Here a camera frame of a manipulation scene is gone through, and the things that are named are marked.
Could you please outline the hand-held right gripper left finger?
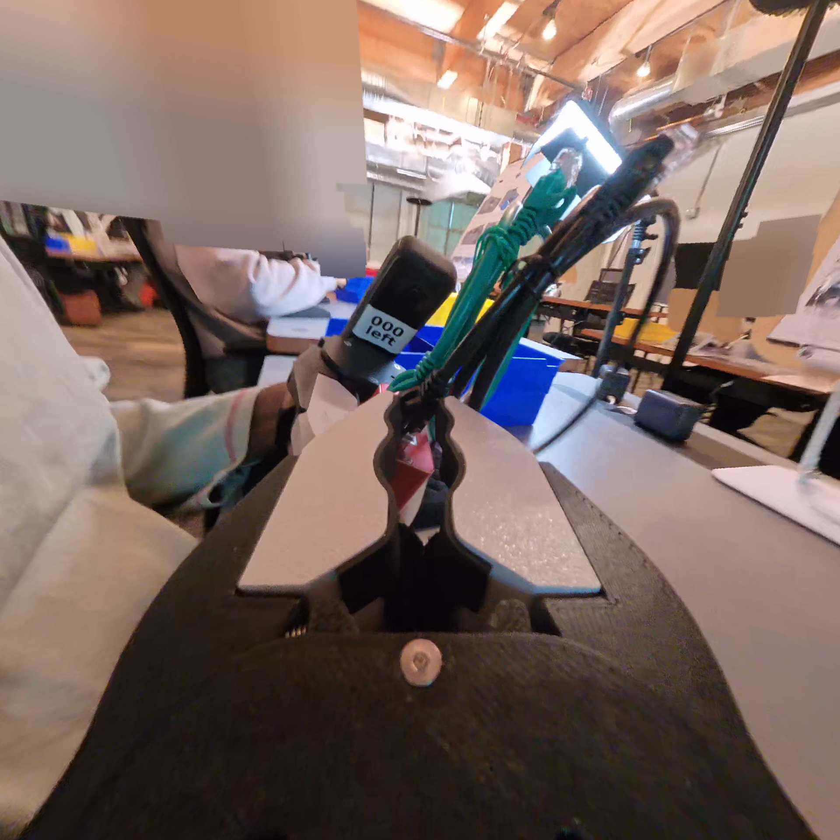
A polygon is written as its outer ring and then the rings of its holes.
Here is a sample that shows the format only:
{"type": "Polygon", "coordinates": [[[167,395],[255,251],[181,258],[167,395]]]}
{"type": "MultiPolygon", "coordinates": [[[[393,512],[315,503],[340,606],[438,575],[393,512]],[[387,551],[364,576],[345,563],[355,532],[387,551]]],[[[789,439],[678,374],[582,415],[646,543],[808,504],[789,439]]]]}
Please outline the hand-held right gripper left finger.
{"type": "Polygon", "coordinates": [[[320,434],[295,460],[238,579],[238,593],[311,601],[336,595],[351,613],[396,576],[392,459],[396,396],[384,392],[320,434]]]}

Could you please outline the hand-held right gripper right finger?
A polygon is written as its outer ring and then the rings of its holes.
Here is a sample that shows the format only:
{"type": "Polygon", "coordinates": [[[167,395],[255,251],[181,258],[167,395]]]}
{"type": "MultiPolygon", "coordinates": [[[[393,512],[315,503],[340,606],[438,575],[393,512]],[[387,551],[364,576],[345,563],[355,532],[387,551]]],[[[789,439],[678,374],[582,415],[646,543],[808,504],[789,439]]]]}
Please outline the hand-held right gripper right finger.
{"type": "Polygon", "coordinates": [[[592,599],[604,585],[536,455],[488,418],[447,397],[450,471],[441,537],[453,600],[474,614],[502,601],[592,599]]]}

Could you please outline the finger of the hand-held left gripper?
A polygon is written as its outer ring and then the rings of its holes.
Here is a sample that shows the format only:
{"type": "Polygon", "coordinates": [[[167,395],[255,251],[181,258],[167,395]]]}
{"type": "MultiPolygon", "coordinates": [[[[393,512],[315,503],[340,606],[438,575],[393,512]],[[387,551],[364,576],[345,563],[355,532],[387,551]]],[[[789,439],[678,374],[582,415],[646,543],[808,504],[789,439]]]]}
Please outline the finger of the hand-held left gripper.
{"type": "Polygon", "coordinates": [[[308,408],[299,412],[291,426],[290,454],[299,455],[315,437],[344,420],[358,405],[358,397],[338,381],[317,377],[308,408]]]}

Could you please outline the red ethernet splitter box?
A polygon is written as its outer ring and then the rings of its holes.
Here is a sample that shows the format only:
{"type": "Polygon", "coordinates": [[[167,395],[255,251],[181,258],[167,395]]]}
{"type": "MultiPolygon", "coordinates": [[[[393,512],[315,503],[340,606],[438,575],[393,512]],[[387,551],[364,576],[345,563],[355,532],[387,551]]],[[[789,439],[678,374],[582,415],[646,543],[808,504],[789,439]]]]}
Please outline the red ethernet splitter box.
{"type": "Polygon", "coordinates": [[[410,524],[419,511],[433,473],[434,457],[427,430],[405,436],[396,447],[392,478],[399,519],[405,524],[410,524]]]}

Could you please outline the blue plastic bin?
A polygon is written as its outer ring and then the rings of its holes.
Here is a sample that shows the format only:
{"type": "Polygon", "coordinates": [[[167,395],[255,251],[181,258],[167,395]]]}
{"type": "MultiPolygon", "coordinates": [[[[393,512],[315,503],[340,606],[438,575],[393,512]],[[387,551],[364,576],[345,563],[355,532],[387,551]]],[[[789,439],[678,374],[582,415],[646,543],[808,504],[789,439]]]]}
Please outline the blue plastic bin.
{"type": "MultiPolygon", "coordinates": [[[[422,327],[397,355],[395,362],[414,372],[425,353],[435,347],[444,328],[422,327]]],[[[542,343],[521,339],[497,389],[480,413],[502,427],[533,425],[555,376],[567,363],[580,359],[542,343]]]]}

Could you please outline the instruction poster on wooden board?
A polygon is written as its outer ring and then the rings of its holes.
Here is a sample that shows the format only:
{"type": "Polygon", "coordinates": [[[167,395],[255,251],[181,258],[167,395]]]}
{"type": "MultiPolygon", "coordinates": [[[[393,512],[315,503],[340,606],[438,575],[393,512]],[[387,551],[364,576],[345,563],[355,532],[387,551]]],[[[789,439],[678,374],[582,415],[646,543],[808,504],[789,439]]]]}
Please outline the instruction poster on wooden board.
{"type": "Polygon", "coordinates": [[[839,250],[826,255],[802,293],[794,313],[783,316],[771,331],[769,341],[811,345],[826,350],[839,348],[839,250]]]}
{"type": "Polygon", "coordinates": [[[523,203],[535,183],[547,174],[549,169],[549,161],[542,154],[536,154],[527,161],[519,160],[509,164],[500,173],[476,214],[467,223],[465,232],[450,256],[459,280],[465,280],[470,273],[478,240],[484,231],[498,224],[510,205],[523,203]]]}

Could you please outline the black laptop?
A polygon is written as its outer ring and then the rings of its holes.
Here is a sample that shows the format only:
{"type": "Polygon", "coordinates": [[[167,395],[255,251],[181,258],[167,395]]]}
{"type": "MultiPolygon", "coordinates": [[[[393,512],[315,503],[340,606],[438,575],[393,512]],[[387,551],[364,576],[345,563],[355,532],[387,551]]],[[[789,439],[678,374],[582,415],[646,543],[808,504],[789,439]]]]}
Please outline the black laptop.
{"type": "Polygon", "coordinates": [[[626,288],[624,289],[622,308],[626,308],[634,294],[636,284],[634,283],[636,267],[630,265],[629,271],[624,268],[604,268],[599,276],[591,283],[586,292],[584,301],[593,305],[607,306],[611,308],[617,298],[617,293],[623,282],[625,274],[628,276],[626,288]]]}

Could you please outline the black light stand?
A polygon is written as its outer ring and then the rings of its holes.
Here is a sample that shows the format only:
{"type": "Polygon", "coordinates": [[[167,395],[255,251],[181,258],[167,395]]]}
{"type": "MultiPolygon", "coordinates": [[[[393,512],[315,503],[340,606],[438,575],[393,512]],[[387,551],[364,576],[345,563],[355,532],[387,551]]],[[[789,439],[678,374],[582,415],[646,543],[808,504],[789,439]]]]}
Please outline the black light stand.
{"type": "Polygon", "coordinates": [[[649,252],[649,247],[646,247],[644,243],[648,240],[656,240],[657,238],[656,234],[650,234],[648,232],[655,224],[655,221],[656,216],[644,217],[636,222],[633,227],[633,236],[625,255],[622,275],[618,282],[613,304],[598,344],[592,376],[597,380],[595,396],[598,400],[605,403],[619,402],[629,382],[629,373],[624,371],[619,363],[610,363],[608,361],[609,351],[612,346],[615,329],[624,317],[625,305],[631,294],[629,287],[634,269],[644,262],[649,252]]]}

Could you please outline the led light panel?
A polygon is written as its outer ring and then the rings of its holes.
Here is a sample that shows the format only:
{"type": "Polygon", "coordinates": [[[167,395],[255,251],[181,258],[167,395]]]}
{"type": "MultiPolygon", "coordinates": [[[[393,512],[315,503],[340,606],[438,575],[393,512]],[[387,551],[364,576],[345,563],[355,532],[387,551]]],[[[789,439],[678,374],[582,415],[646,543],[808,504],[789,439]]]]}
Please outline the led light panel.
{"type": "Polygon", "coordinates": [[[622,163],[624,152],[606,124],[591,105],[578,98],[567,98],[528,152],[522,171],[530,186],[548,174],[565,149],[581,155],[582,164],[575,181],[576,194],[584,198],[600,186],[622,163]]]}

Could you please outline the wood-edged office desk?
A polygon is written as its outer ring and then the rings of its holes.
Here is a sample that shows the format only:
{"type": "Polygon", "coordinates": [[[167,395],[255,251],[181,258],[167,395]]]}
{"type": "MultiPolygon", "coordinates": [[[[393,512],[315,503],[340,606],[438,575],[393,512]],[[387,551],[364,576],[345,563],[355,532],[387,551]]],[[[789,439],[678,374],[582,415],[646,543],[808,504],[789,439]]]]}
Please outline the wood-edged office desk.
{"type": "MultiPolygon", "coordinates": [[[[599,316],[608,316],[611,308],[606,304],[575,301],[558,297],[544,297],[538,307],[538,314],[547,318],[561,321],[574,320],[574,313],[597,312],[599,316]]],[[[641,309],[624,308],[620,318],[639,320],[643,314],[641,309]]],[[[667,311],[659,306],[654,308],[652,322],[660,323],[667,320],[667,311]]],[[[674,355],[672,349],[663,343],[645,342],[638,339],[636,351],[656,358],[670,358],[674,355]]],[[[800,392],[809,396],[828,396],[838,386],[838,377],[808,371],[788,370],[770,362],[758,362],[741,358],[733,358],[729,354],[689,353],[683,363],[683,371],[701,369],[715,371],[730,377],[747,379],[766,385],[781,387],[789,391],[800,392]]]]}

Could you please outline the black pole stand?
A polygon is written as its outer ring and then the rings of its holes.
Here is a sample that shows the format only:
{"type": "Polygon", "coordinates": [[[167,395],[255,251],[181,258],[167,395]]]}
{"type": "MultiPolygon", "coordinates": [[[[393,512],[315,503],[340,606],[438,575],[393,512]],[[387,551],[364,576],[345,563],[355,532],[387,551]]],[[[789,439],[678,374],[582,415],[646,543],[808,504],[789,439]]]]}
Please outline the black pole stand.
{"type": "Polygon", "coordinates": [[[837,5],[837,2],[755,2],[753,5],[762,14],[766,15],[774,14],[780,16],[782,13],[800,10],[804,10],[805,15],[789,57],[776,83],[770,104],[764,114],[758,137],[752,147],[748,163],[731,200],[720,233],[700,276],[695,297],[690,304],[685,324],[679,334],[675,350],[665,373],[662,387],[666,391],[673,390],[678,383],[679,375],[686,362],[692,340],[697,334],[700,321],[711,298],[711,293],[715,290],[717,283],[722,278],[735,234],[748,210],[754,188],[760,178],[763,166],[769,157],[773,142],[793,97],[795,87],[810,57],[820,27],[823,24],[829,7],[837,5]]]}

